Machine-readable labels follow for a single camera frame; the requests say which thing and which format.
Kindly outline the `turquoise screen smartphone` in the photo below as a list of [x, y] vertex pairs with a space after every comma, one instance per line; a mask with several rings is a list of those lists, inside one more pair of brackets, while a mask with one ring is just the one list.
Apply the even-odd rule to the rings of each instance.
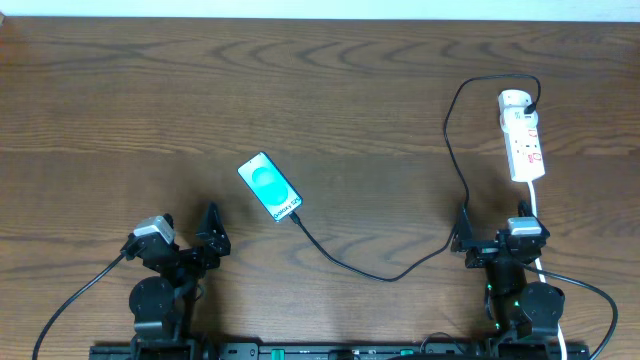
[[265, 152], [259, 152], [237, 170], [248, 188], [275, 222], [303, 203], [303, 198]]

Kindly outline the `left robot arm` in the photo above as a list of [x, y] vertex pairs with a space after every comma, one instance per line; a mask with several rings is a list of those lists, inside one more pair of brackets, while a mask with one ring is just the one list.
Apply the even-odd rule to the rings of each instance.
[[196, 231], [199, 246], [182, 249], [175, 243], [170, 214], [141, 221], [128, 235], [121, 254], [156, 274], [137, 283], [129, 296], [134, 315], [133, 359], [216, 359], [214, 345], [191, 333], [195, 304], [204, 293], [200, 280], [220, 266], [231, 244], [218, 207], [210, 203]]

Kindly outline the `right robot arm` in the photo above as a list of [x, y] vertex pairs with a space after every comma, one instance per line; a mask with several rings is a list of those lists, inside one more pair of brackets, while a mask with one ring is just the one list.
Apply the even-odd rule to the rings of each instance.
[[485, 271], [485, 307], [497, 325], [497, 333], [480, 345], [485, 356], [551, 359], [556, 354], [551, 340], [558, 334], [565, 295], [548, 283], [529, 282], [525, 274], [549, 236], [524, 202], [492, 240], [475, 240], [467, 211], [460, 211], [451, 250], [465, 254], [467, 268]]

